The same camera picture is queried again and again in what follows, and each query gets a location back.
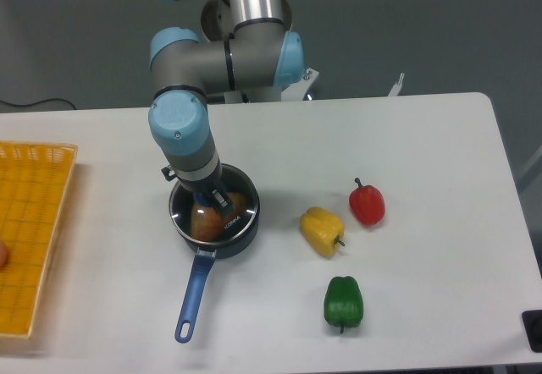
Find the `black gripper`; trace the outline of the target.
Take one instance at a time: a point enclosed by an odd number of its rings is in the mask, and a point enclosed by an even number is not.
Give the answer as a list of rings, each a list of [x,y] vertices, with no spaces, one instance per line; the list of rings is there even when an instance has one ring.
[[[222,168],[217,158],[196,161],[187,158],[172,158],[172,162],[161,169],[168,181],[178,179],[191,193],[211,196],[213,209],[221,216],[229,216],[235,209],[233,201],[221,186]]]

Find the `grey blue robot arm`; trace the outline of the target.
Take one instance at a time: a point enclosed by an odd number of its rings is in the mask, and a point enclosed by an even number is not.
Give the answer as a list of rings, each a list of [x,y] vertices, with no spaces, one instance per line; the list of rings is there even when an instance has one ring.
[[[201,42],[193,31],[179,27],[152,38],[154,98],[148,116],[152,136],[169,162],[167,176],[223,217],[234,205],[221,182],[207,97],[260,88],[279,91],[304,73],[301,38],[287,29],[281,0],[225,1],[223,39]]]

